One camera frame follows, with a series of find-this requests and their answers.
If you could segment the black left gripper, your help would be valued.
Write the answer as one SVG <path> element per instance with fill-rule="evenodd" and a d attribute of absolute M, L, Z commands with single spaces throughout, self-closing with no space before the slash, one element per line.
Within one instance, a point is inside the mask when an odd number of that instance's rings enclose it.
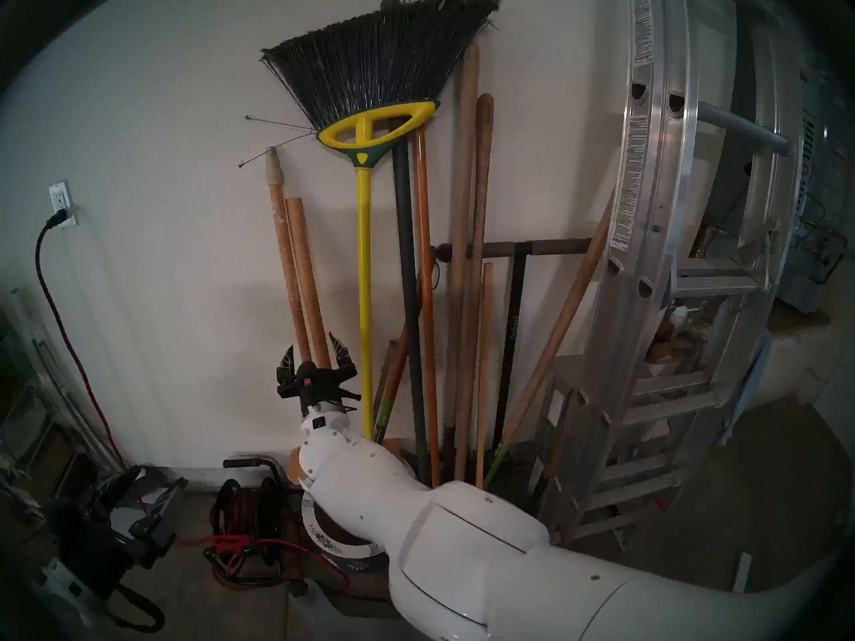
<path fill-rule="evenodd" d="M 143 471 L 137 465 L 103 479 L 97 496 L 56 498 L 45 505 L 59 561 L 99 597 L 109 597 L 134 566 L 150 569 L 176 538 L 188 480 L 177 479 L 144 508 L 124 506 Z"/>

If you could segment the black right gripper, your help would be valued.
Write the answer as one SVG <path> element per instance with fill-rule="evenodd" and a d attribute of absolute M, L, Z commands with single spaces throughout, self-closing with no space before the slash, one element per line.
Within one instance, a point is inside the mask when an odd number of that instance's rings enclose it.
<path fill-rule="evenodd" d="M 362 396 L 340 387 L 357 376 L 357 368 L 348 348 L 333 333 L 328 333 L 333 346 L 337 369 L 318 368 L 313 362 L 303 362 L 295 368 L 293 345 L 289 346 L 276 368 L 277 393 L 283 398 L 299 399 L 301 416 L 321 403 L 343 407 L 344 398 L 360 401 Z"/>

